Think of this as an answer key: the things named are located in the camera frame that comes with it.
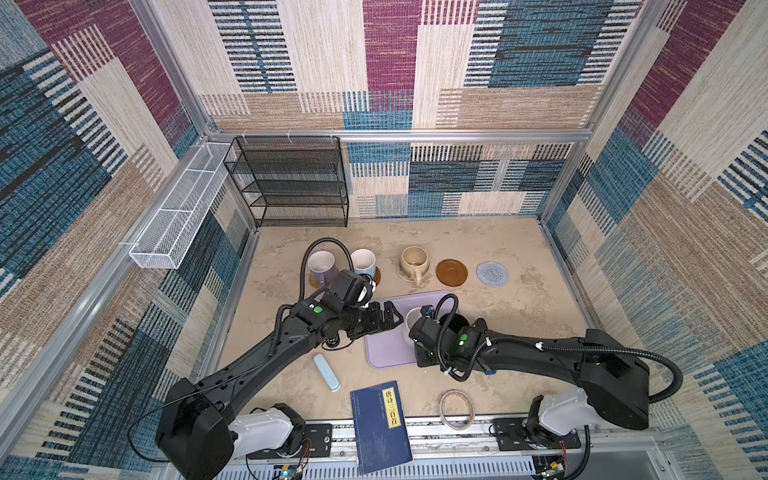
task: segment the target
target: book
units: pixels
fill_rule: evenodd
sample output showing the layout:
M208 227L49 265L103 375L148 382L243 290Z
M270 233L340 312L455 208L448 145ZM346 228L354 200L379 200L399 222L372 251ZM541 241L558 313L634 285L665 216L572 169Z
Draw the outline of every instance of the book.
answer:
M350 396L360 475L412 461L397 382L354 390Z

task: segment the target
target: mesh shelf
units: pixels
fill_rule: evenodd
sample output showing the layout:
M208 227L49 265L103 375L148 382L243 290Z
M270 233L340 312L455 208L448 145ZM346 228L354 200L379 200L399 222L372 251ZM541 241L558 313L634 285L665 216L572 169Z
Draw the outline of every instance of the mesh shelf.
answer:
M223 161L229 144L206 143L181 174L131 248L141 268L177 269L197 235L208 209L227 178Z
M349 195L336 137L237 137L224 161L259 227L345 227Z

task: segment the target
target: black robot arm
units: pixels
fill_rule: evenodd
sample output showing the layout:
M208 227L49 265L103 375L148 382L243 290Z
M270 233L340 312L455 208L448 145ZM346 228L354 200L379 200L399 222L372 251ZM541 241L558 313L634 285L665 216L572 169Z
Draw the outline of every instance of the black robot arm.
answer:
M307 249L302 272L310 251L322 241L339 244L352 269L348 250L338 240L324 238ZM338 346L341 331L352 342L365 335L394 329L403 322L391 302L383 306L370 302L375 287L370 276L350 270L342 270L329 290L318 290L295 305L281 306L273 332L230 365L195 384L182 379L169 389L161 407L155 443L185 478L209 480L216 476L234 452L237 433L230 428L230 423L248 401L291 362L323 343ZM303 274L301 284L303 296ZM448 319L440 326L432 317L448 297L455 303ZM600 330L590 329L584 338L535 339L493 332L483 319L477 319L472 325L453 332L449 324L458 299L452 294L446 298L437 309L422 308L422 318L411 328L409 336L424 357L425 362L420 361L419 365L440 365L458 381L465 381L472 370L490 373L510 369L550 376L584 389L590 405L602 418L629 429L647 428L648 403L671 396L682 384L680 369L668 359L625 349ZM289 310L285 319L282 318L284 310ZM670 386L650 398L648 367L641 357L663 363L674 374ZM294 430L300 437L303 424L300 417L285 405L275 408L282 409L296 425ZM538 410L532 406L531 411ZM291 432L280 448L293 452L294 437Z
M440 325L433 318L440 304L437 309L424 306L409 337L418 347L420 366L440 365L460 382L472 370L486 374L516 370L560 379L584 389L601 418L634 430L648 428L649 403L671 397L683 385L683 373L674 362L656 353L625 348L602 330L587 329L584 337L539 339L494 332L481 318L454 332L449 327L458 299L452 294L447 297L455 303L445 322ZM641 358L661 363L672 372L672 382L662 392L648 395L649 369Z
M195 384L176 382L166 396L157 446L184 477L213 478L233 453L228 425L291 362L321 343L338 344L341 330L353 341L402 323L391 302L383 308L369 303L372 290L370 278L343 270L330 290L290 307L279 327L240 358Z

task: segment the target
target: black wire shelf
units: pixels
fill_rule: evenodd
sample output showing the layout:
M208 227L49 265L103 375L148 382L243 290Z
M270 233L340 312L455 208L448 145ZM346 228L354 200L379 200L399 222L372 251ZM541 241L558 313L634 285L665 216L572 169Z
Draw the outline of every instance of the black wire shelf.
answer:
M236 137L224 166L258 227L346 227L349 195L337 137Z

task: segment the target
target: light blue case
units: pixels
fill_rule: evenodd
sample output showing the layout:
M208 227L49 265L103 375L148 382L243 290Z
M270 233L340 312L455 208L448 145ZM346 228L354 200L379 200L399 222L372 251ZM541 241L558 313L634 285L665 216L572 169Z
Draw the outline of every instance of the light blue case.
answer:
M337 392L341 388L341 384L339 383L339 379L333 375L331 366L328 365L326 357L324 357L322 353L315 355L315 365L317 365L317 369L320 371L320 375L323 376L323 379L328 384L328 387L331 388L331 392Z

